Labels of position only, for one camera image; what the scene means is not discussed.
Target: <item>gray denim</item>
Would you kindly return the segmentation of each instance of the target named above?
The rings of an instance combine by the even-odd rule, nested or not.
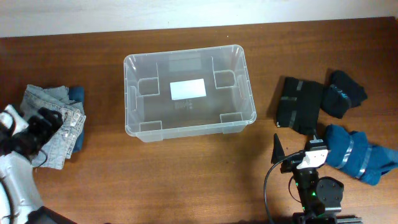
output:
[[[83,130],[86,120],[83,104],[69,100],[68,91],[69,89],[65,86],[43,89],[28,85],[26,88],[21,103],[25,120],[33,115],[40,116],[37,111],[41,107],[62,114],[63,125],[42,148],[48,155],[47,162],[42,167],[62,169],[65,159],[70,159],[76,139]],[[32,164],[39,166],[44,160],[45,155],[40,152],[33,158]]]

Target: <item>clear plastic bin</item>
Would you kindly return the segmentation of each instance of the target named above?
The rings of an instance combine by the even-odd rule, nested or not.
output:
[[[257,117],[239,45],[127,56],[124,105],[144,142],[237,133]]]

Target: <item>dark blue fabric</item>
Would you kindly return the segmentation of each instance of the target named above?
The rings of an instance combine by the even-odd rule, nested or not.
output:
[[[350,137],[352,137],[354,144],[346,164],[340,168],[344,173],[352,177],[356,177],[359,174],[369,147],[371,148],[370,159],[364,174],[359,177],[360,181],[376,185],[382,175],[398,167],[398,151],[372,145],[368,143],[364,132],[353,131],[347,133],[344,128],[334,124],[326,128],[325,142],[329,150],[331,150],[326,160],[327,164],[333,167],[341,164],[349,147]]]
[[[82,86],[77,86],[69,89],[68,92],[69,100],[75,100],[84,104],[85,102],[85,89]],[[73,148],[73,153],[78,152],[83,147],[83,139],[85,135],[85,130],[77,137],[75,147]]]

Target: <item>brown wooden surface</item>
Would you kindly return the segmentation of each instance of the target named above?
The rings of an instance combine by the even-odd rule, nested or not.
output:
[[[319,122],[365,131],[371,142],[397,149],[398,28],[393,18],[249,26],[73,34],[0,39],[1,107],[20,103],[27,84],[83,85],[83,150],[63,170],[34,170],[46,206],[78,223],[231,223],[265,220],[262,185],[272,135],[286,153],[306,137],[276,128],[281,77],[324,83],[347,71],[369,99],[343,119],[321,111]],[[257,121],[238,134],[143,143],[124,130],[123,59],[129,54],[243,46]],[[397,223],[398,171],[376,187],[324,166],[320,175],[345,184],[342,215],[366,223]],[[274,217],[301,211],[289,195],[290,175],[274,171]]]

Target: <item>white wall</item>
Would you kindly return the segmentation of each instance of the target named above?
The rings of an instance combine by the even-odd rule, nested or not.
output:
[[[0,0],[0,37],[398,16],[397,0]]]

